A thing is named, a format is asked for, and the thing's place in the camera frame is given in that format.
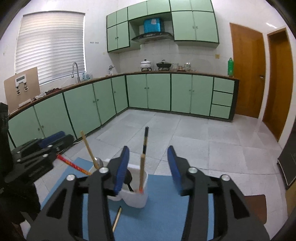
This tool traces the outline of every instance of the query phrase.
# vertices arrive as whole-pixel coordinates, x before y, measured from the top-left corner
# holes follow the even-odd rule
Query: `window blind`
[[[84,14],[76,12],[24,15],[17,38],[15,72],[37,67],[39,84],[71,75],[73,62],[79,73],[84,72],[83,19]]]

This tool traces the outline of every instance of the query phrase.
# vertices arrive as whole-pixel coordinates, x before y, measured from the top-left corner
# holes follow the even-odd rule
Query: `blue box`
[[[161,32],[163,22],[160,18],[151,18],[144,21],[144,33]]]

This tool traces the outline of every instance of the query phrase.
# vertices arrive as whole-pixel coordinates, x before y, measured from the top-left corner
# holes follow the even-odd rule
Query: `black pot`
[[[166,62],[166,61],[163,59],[161,62],[157,63],[156,65],[157,65],[158,68],[166,68],[166,69],[168,69],[168,68],[171,67],[172,64]]]

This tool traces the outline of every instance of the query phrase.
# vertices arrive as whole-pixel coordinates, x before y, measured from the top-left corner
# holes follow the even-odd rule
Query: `green bottle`
[[[228,60],[228,76],[232,77],[233,76],[233,60],[230,58]]]

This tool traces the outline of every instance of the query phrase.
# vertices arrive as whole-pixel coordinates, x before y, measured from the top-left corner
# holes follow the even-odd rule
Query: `wooden countertop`
[[[31,106],[33,106],[33,105],[35,105],[35,104],[37,104],[39,102],[41,102],[43,100],[46,100],[46,99],[48,99],[50,97],[53,97],[55,95],[58,95],[60,93],[63,93],[65,91],[72,90],[72,89],[75,89],[75,88],[80,87],[80,86],[92,84],[92,83],[102,81],[102,80],[105,80],[105,79],[109,79],[111,77],[114,78],[114,77],[118,77],[118,76],[131,75],[131,74],[195,74],[195,75],[212,76],[212,77],[218,77],[218,78],[238,81],[238,79],[236,79],[236,78],[232,78],[232,77],[225,76],[225,75],[201,73],[201,72],[195,72],[195,71],[190,71],[190,72],[189,71],[185,71],[185,72],[183,72],[183,71],[145,71],[145,72],[128,72],[128,73],[107,75],[107,76],[104,76],[104,77],[94,78],[94,79],[83,81],[83,82],[80,82],[80,83],[77,83],[77,84],[69,85],[69,86],[64,87],[64,88],[62,88],[60,90],[57,90],[57,91],[55,91],[53,93],[47,94],[46,96],[41,97],[41,98],[39,98],[37,100],[31,101],[30,103],[25,104],[22,107],[18,108],[17,110],[13,111],[12,113],[10,113],[9,119],[13,118],[17,114],[21,113],[22,111],[30,108]]]

